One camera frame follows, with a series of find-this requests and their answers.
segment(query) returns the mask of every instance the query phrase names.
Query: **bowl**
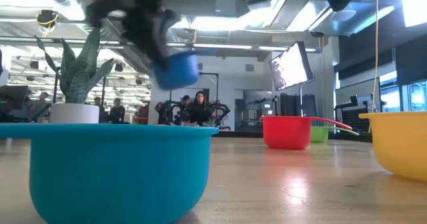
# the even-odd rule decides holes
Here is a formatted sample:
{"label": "bowl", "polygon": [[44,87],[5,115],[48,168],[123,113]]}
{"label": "bowl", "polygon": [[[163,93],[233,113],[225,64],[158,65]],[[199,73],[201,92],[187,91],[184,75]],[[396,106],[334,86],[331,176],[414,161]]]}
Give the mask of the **bowl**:
{"label": "bowl", "polygon": [[199,201],[216,128],[26,123],[30,192],[48,223],[173,223]]}
{"label": "bowl", "polygon": [[337,129],[340,131],[344,131],[347,133],[350,133],[352,135],[359,136],[359,133],[351,131],[349,129],[345,128],[339,128],[339,127],[312,127],[312,143],[325,143],[329,139],[329,131],[330,129]]}
{"label": "bowl", "polygon": [[169,69],[151,64],[159,87],[171,91],[196,83],[199,77],[196,54],[195,51],[184,51],[170,56]]}
{"label": "bowl", "polygon": [[312,143],[325,143],[329,138],[329,129],[325,127],[312,127]]}
{"label": "bowl", "polygon": [[351,127],[319,117],[269,116],[262,117],[264,143],[270,148],[303,150],[311,139],[312,121],[325,121],[351,129]]}
{"label": "bowl", "polygon": [[427,181],[427,112],[360,114],[370,119],[378,163],[387,171]]}

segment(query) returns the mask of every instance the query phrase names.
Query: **potted plant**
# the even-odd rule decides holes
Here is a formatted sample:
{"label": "potted plant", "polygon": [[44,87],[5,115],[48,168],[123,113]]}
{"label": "potted plant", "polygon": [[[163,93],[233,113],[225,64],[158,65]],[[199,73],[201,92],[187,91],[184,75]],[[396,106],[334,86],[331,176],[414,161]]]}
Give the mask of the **potted plant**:
{"label": "potted plant", "polygon": [[110,73],[114,65],[114,59],[110,59],[97,70],[100,36],[99,28],[91,31],[77,58],[73,50],[62,39],[63,56],[59,70],[51,56],[46,52],[42,40],[37,36],[35,37],[37,46],[45,52],[47,64],[56,72],[59,86],[65,95],[65,103],[52,104],[51,122],[98,123],[99,107],[83,103],[86,101],[87,94],[91,89],[97,85],[102,77]]}

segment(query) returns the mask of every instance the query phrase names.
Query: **desk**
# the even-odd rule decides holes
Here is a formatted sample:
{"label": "desk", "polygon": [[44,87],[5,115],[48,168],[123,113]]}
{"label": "desk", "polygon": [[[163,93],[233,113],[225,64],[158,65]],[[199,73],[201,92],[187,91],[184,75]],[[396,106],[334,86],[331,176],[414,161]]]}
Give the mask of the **desk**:
{"label": "desk", "polygon": [[[0,142],[0,223],[42,224],[29,197],[29,142]],[[262,139],[213,140],[205,194],[179,223],[427,223],[427,183],[375,161],[372,144],[331,141],[306,151]]]}

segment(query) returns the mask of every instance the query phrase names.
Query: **white flower pot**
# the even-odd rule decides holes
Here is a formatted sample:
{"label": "white flower pot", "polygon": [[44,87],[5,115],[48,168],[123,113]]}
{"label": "white flower pot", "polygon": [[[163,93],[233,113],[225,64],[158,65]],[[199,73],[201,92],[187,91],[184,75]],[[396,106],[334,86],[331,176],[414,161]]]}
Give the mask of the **white flower pot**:
{"label": "white flower pot", "polygon": [[52,104],[51,123],[99,123],[99,107],[71,103]]}

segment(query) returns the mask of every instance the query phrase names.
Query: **green bowl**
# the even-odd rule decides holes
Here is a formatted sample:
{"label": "green bowl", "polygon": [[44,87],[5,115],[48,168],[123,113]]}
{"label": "green bowl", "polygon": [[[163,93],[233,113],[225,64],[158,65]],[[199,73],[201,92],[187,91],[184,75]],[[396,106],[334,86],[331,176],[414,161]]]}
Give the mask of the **green bowl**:
{"label": "green bowl", "polygon": [[312,143],[325,143],[329,138],[329,129],[338,129],[341,131],[346,131],[353,135],[359,135],[359,133],[351,131],[349,129],[341,128],[341,127],[314,127],[312,126]]}
{"label": "green bowl", "polygon": [[312,127],[312,143],[325,143],[329,138],[329,128]]}

